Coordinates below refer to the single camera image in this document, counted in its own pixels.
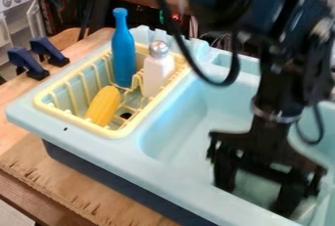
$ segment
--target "dish rack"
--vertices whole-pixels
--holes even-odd
[[[137,72],[132,76],[129,88],[114,82],[113,55],[105,50],[71,73],[37,93],[34,105],[50,115],[69,121],[82,129],[102,137],[117,139],[129,135],[170,91],[190,72],[179,54],[172,53],[175,70],[168,84],[154,97],[143,96],[143,61],[149,55],[147,45],[136,43]],[[120,91],[121,99],[116,114],[108,126],[94,124],[84,115],[94,96],[107,85]]]

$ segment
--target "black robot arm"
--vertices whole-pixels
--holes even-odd
[[[228,86],[236,80],[240,69],[236,46],[239,32],[262,41],[261,83],[252,101],[251,128],[242,134],[211,131],[208,158],[215,166],[215,185],[227,192],[233,191],[239,168],[280,183],[281,190],[271,210],[290,216],[303,196],[317,194],[319,180],[325,173],[320,165],[293,149],[287,136],[296,123],[305,143],[315,145],[323,138],[317,104],[330,99],[334,87],[334,17],[330,9],[319,0],[190,0],[191,12],[201,25],[233,34],[230,73],[217,83],[207,79],[194,64],[170,17],[166,0],[157,1],[185,59],[211,84]],[[305,107],[314,111],[319,130],[314,140],[304,136],[298,125]],[[278,171],[271,167],[272,163],[291,170]],[[313,174],[312,180],[307,178],[309,173]]]

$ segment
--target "yellow corn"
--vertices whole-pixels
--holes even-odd
[[[94,97],[84,118],[90,118],[93,123],[105,127],[111,122],[119,103],[118,89],[114,86],[106,86]]]

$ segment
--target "blue sink base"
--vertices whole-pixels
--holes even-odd
[[[94,180],[105,184],[111,189],[118,191],[125,196],[130,197],[131,199],[141,203],[156,212],[162,214],[163,216],[169,218],[170,220],[181,224],[181,225],[190,225],[190,226],[214,226],[215,224],[174,204],[161,197],[156,196],[155,194],[148,192],[141,187],[130,183],[119,176],[100,168],[91,162],[79,158],[76,155],[69,153],[46,140],[43,140],[44,147],[48,155],[70,167],[76,171],[87,175]]]

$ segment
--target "blue clamp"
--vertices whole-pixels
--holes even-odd
[[[8,58],[12,65],[17,66],[17,73],[23,73],[27,69],[26,75],[35,80],[43,80],[50,75],[25,48],[12,48],[8,50]]]
[[[39,56],[41,62],[44,56],[49,56],[48,63],[52,66],[63,67],[70,60],[66,58],[46,37],[36,37],[30,40],[31,51]]]

